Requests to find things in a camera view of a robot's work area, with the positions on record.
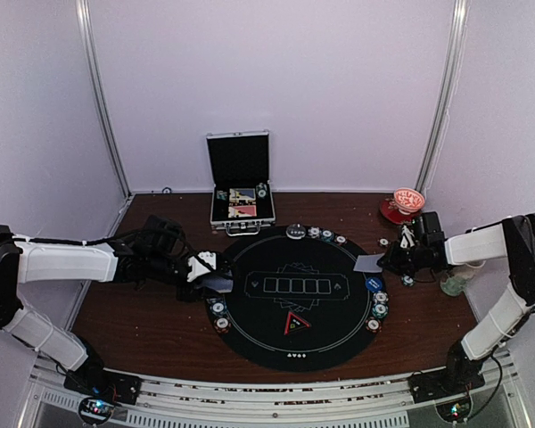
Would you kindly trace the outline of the green blue chip stack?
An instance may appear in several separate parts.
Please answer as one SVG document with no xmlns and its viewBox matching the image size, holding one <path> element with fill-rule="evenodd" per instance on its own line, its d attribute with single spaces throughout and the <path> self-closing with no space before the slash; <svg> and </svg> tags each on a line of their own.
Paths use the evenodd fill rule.
<svg viewBox="0 0 535 428">
<path fill-rule="evenodd" d="M 410 276 L 402 276 L 400 281 L 405 287 L 412 287 L 415 284 L 415 280 Z"/>
</svg>

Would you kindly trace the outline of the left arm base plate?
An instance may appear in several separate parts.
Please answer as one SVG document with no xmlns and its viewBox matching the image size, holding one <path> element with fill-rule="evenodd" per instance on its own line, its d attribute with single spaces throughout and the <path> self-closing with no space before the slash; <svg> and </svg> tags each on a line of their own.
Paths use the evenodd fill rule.
<svg viewBox="0 0 535 428">
<path fill-rule="evenodd" d="M 65 377 L 63 387 L 70 391 L 103 399 L 110 403 L 135 405 L 142 386 L 142 380 L 131 374 L 103 372 L 100 386 L 86 386 L 75 374 Z"/>
</svg>

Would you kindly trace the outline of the blue small blind button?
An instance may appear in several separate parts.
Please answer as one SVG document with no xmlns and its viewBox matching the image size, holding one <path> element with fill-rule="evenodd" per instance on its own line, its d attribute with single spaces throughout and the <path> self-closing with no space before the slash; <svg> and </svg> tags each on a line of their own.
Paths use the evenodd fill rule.
<svg viewBox="0 0 535 428">
<path fill-rule="evenodd" d="M 379 276 L 370 276 L 366 278 L 365 287 L 371 293 L 377 293 L 384 290 L 383 279 Z"/>
</svg>

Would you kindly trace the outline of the card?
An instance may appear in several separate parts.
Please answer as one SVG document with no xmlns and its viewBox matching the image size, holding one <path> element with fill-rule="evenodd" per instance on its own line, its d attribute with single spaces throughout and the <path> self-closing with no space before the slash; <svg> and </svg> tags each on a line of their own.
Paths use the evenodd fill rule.
<svg viewBox="0 0 535 428">
<path fill-rule="evenodd" d="M 361 273 L 382 273 L 383 268 L 378 261 L 383 257 L 382 254 L 359 255 L 353 267 L 354 272 Z"/>
</svg>

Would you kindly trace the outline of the blue patterned card deck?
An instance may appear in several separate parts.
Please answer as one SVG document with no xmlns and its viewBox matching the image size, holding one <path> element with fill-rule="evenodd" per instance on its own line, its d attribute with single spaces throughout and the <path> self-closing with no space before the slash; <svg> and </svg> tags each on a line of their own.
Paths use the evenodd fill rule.
<svg viewBox="0 0 535 428">
<path fill-rule="evenodd" d="M 206 292 L 218 294 L 230 293 L 233 290 L 234 281 L 221 276 L 205 276 L 202 279 L 202 287 Z"/>
</svg>

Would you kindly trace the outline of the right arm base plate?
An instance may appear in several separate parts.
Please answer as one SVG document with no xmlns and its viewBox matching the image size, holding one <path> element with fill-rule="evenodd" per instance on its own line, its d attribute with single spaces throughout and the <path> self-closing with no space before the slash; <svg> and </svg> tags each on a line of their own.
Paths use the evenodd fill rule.
<svg viewBox="0 0 535 428">
<path fill-rule="evenodd" d="M 407 381 L 415 403 L 466 394 L 485 385 L 481 374 L 468 374 L 465 379 L 459 380 L 454 375 L 450 375 L 446 368 L 430 372 L 416 372 Z"/>
</svg>

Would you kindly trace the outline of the blue chips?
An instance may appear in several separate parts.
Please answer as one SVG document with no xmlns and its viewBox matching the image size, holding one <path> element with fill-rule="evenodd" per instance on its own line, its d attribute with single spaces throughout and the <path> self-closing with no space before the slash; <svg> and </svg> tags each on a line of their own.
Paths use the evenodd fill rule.
<svg viewBox="0 0 535 428">
<path fill-rule="evenodd" d="M 308 230 L 308 235 L 310 238 L 317 239 L 321 235 L 321 229 L 318 226 L 312 226 Z"/>
<path fill-rule="evenodd" d="M 374 304 L 384 304 L 386 305 L 389 301 L 389 295 L 387 292 L 379 291 L 373 294 Z"/>
</svg>

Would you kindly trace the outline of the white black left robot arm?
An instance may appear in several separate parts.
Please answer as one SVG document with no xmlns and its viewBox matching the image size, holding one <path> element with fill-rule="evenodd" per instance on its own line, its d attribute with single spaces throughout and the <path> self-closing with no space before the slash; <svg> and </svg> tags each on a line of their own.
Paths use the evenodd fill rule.
<svg viewBox="0 0 535 428">
<path fill-rule="evenodd" d="M 98 240 L 15 234 L 0 225 L 0 331 L 50 358 L 92 396 L 111 389 L 93 347 L 30 304 L 25 284 L 171 284 L 181 300 L 230 292 L 235 266 L 217 251 L 197 251 L 175 221 L 150 216 L 135 230 Z"/>
</svg>

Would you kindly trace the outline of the green chips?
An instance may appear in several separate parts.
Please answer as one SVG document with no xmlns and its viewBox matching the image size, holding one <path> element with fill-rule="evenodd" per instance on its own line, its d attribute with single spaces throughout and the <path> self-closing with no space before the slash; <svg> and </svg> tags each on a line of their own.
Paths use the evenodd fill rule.
<svg viewBox="0 0 535 428">
<path fill-rule="evenodd" d="M 377 302 L 372 307 L 372 315 L 377 319 L 384 319 L 389 313 L 389 308 L 386 303 Z"/>
<path fill-rule="evenodd" d="M 321 232 L 321 239 L 325 242 L 331 242 L 334 239 L 334 233 L 331 230 L 324 229 Z"/>
<path fill-rule="evenodd" d="M 225 304 L 225 302 L 223 302 L 221 300 L 213 301 L 210 304 L 210 312 L 215 317 L 223 317 L 226 314 L 226 304 Z"/>
</svg>

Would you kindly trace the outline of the orange chips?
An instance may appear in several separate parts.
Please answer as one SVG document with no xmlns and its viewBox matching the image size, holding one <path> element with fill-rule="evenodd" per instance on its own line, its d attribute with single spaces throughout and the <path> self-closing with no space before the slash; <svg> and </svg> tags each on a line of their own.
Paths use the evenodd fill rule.
<svg viewBox="0 0 535 428">
<path fill-rule="evenodd" d="M 231 322 L 227 317 L 218 317 L 213 323 L 217 333 L 225 334 L 231 329 Z"/>
<path fill-rule="evenodd" d="M 370 333 L 378 333 L 382 330 L 382 322 L 380 319 L 375 317 L 369 317 L 365 321 L 365 327 Z"/>
<path fill-rule="evenodd" d="M 347 242 L 347 238 L 343 235 L 336 235 L 334 241 L 338 245 L 344 245 Z"/>
</svg>

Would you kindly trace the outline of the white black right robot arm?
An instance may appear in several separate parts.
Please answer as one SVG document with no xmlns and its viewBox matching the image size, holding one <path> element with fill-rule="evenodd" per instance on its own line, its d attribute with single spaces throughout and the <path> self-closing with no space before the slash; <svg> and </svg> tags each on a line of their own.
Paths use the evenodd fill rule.
<svg viewBox="0 0 535 428">
<path fill-rule="evenodd" d="M 451 346 L 445 367 L 433 378 L 434 386 L 447 393 L 458 393 L 471 383 L 491 353 L 515 336 L 535 309 L 535 212 L 447 237 L 438 213 L 427 211 L 403 225 L 377 261 L 378 267 L 397 276 L 484 262 L 501 271 L 482 275 L 474 285 L 495 280 L 494 300 L 477 325 Z"/>
</svg>

